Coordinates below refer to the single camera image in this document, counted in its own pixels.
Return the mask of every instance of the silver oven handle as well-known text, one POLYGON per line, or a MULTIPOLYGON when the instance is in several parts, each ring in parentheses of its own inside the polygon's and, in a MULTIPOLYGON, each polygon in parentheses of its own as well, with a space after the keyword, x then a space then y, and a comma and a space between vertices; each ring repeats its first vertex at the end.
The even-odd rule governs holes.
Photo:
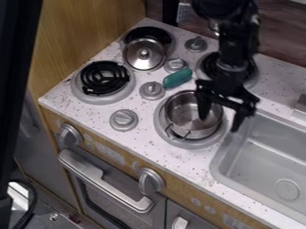
POLYGON ((172 223, 172 229, 187 229, 188 221, 181 217, 177 217, 172 223))
POLYGON ((147 197, 142 197, 141 200, 135 201, 121 191, 117 190, 109 183, 103 181, 103 171, 100 168, 92 165, 84 157, 81 157, 68 149, 63 149, 60 152, 59 161, 83 181, 94 185, 96 188, 100 189, 127 208, 130 208, 138 213, 145 214, 148 213, 154 206, 154 202, 147 197))

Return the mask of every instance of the countertop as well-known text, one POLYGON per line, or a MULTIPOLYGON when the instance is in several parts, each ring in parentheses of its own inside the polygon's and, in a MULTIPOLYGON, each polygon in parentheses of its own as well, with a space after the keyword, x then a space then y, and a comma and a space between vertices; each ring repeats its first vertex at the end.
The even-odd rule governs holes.
MULTIPOLYGON (((187 39, 196 37, 197 34, 147 18, 138 25, 156 26, 171 32, 176 39, 176 48, 172 57, 181 57, 193 70, 202 56, 217 50, 216 40, 203 37, 208 42, 208 49, 203 53, 191 53, 184 48, 184 42, 187 39)), ((97 60, 116 60, 121 62, 119 39, 90 61, 97 60)), ((255 60, 259 67, 260 79, 259 83, 251 89, 251 92, 261 98, 259 108, 306 125, 306 123, 292 117, 293 107, 299 96, 305 93, 306 69, 265 55, 256 55, 255 60)), ((155 132, 153 125, 153 113, 161 100, 147 101, 142 99, 139 95, 139 88, 148 81, 162 82, 163 78, 168 74, 161 68, 149 73, 136 72, 135 75, 137 82, 133 93, 124 100, 112 105, 93 106, 78 100, 72 94, 70 82, 68 81, 72 75, 40 98, 39 103, 43 107, 78 123, 87 130, 113 142, 115 145, 178 177, 195 188, 242 211, 244 214, 254 217, 265 225, 284 229, 306 228, 306 225, 302 225, 292 218, 284 216, 274 209, 224 186, 212 177, 209 171, 209 163, 223 139, 212 147, 197 150, 177 148, 163 141, 155 132), (137 113, 140 123, 136 129, 123 133, 110 127, 109 117, 113 112, 125 108, 137 113)), ((189 81, 177 89, 167 91, 166 96, 168 97, 182 89, 195 89, 194 81, 189 81)), ((226 109, 225 113, 228 120, 231 120, 233 112, 226 109)))

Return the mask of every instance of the toy kitchen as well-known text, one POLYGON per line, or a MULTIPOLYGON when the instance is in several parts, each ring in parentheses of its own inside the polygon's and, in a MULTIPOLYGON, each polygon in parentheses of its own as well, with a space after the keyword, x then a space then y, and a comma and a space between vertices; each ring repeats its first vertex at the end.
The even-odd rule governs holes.
POLYGON ((217 40, 145 18, 39 99, 82 214, 105 228, 306 228, 306 69, 265 55, 257 112, 198 115, 217 40))

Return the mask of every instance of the stainless steel sink basin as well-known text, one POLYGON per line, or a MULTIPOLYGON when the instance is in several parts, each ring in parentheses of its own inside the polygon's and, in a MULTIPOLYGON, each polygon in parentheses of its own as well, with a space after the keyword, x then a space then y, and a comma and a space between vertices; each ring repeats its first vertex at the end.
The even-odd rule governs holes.
POLYGON ((263 111, 229 133, 215 179, 306 225, 306 128, 263 111))

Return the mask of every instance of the oven handle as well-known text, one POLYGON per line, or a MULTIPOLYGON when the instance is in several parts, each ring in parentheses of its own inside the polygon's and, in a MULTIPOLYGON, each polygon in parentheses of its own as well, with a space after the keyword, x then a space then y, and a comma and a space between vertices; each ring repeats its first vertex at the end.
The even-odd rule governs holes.
POLYGON ((80 177, 83 181, 94 185, 127 208, 141 214, 146 214, 153 208, 154 202, 151 199, 144 196, 139 201, 135 201, 109 183, 103 181, 103 170, 89 163, 84 157, 65 148, 60 152, 58 159, 62 165, 80 177))

